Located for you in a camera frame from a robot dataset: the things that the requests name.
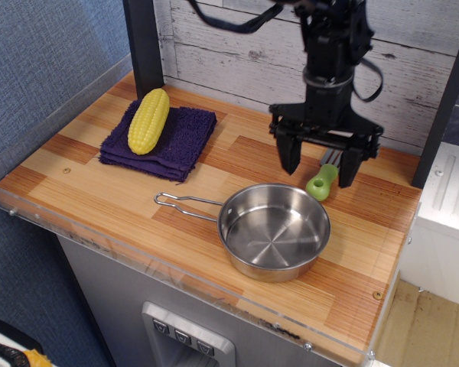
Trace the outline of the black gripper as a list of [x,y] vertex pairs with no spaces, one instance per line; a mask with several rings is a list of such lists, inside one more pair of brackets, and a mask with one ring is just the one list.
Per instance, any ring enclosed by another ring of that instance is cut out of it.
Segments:
[[345,150],[340,157],[339,187],[350,187],[363,159],[376,158],[383,128],[351,107],[353,77],[306,80],[305,101],[274,104],[270,132],[276,138],[282,168],[292,175],[301,161],[303,141]]

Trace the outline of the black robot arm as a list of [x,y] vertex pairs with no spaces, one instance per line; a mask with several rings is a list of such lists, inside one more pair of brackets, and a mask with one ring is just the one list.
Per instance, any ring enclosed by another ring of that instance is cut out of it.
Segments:
[[293,174],[304,142],[341,152],[339,185],[350,187],[362,162],[379,151],[382,126],[358,115],[351,106],[356,66],[380,70],[365,59],[374,35],[365,1],[295,3],[307,63],[303,70],[305,101],[274,104],[269,126],[282,168]]

